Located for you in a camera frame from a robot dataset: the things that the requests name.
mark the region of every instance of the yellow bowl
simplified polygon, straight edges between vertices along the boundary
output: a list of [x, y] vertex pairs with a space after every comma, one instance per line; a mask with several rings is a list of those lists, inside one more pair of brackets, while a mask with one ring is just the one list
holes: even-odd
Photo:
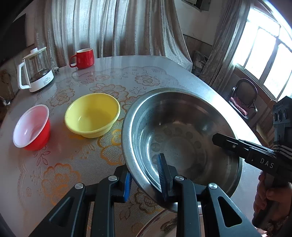
[[88, 138], [107, 133], [120, 115], [120, 104], [116, 98], [104, 93], [84, 95], [67, 109], [65, 124], [76, 134]]

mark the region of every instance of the table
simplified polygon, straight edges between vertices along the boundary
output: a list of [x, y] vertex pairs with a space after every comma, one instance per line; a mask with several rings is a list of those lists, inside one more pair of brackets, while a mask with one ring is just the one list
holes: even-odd
[[[228, 103], [207, 84], [166, 57], [116, 56], [95, 60], [87, 69], [60, 68], [43, 90], [21, 90], [0, 129], [0, 213], [17, 237], [26, 237], [75, 183], [90, 185], [124, 164], [121, 126], [132, 103], [147, 91], [175, 87], [204, 97], [228, 121], [240, 139], [258, 143], [256, 136]], [[89, 93], [117, 98], [121, 113], [104, 136], [87, 139], [64, 124], [68, 106]], [[45, 104], [50, 111], [51, 137], [37, 152], [16, 148], [13, 129], [30, 107]], [[251, 219], [259, 170], [243, 162], [242, 176], [232, 200]], [[116, 236], [135, 236], [162, 208], [135, 183], [129, 201], [115, 204]]]

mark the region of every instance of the metal chair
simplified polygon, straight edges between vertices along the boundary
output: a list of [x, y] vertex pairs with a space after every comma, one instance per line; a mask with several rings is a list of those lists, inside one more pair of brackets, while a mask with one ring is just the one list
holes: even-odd
[[271, 148], [275, 138], [275, 128], [273, 126], [273, 105], [276, 104], [275, 100], [271, 100], [262, 115], [258, 118], [252, 130], [261, 144], [265, 147]]
[[248, 79], [240, 79], [228, 96], [229, 104], [245, 120], [251, 120], [258, 112], [254, 102], [258, 96], [255, 85]]

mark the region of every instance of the mug handle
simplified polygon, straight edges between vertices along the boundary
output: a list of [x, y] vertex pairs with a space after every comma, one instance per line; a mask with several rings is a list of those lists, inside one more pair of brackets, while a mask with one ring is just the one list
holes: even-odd
[[23, 85], [21, 83], [21, 68], [24, 66], [24, 62], [22, 62], [21, 64], [18, 65], [17, 67], [17, 83], [18, 83], [18, 88], [23, 90], [23, 89], [30, 89], [30, 82], [29, 80], [27, 80], [27, 78], [25, 78], [26, 82], [28, 83], [28, 85]]
[[76, 63], [75, 66], [71, 66], [71, 63], [70, 63], [70, 62], [71, 62], [71, 59], [72, 59], [73, 57], [77, 57], [77, 54], [73, 55], [73, 56], [70, 58], [70, 60], [69, 60], [69, 66], [70, 66], [70, 67], [76, 67], [76, 66], [77, 66], [77, 63]]

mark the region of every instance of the electric kettle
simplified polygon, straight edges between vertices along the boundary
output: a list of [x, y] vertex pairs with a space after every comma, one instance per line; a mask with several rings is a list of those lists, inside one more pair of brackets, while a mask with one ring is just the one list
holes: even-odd
[[[29, 55], [23, 58], [22, 63], [18, 65], [17, 82], [19, 89], [29, 89], [30, 92], [35, 92], [53, 80], [54, 74], [49, 63], [46, 48], [34, 48], [30, 51]], [[21, 82], [22, 67], [27, 85], [23, 85]]]

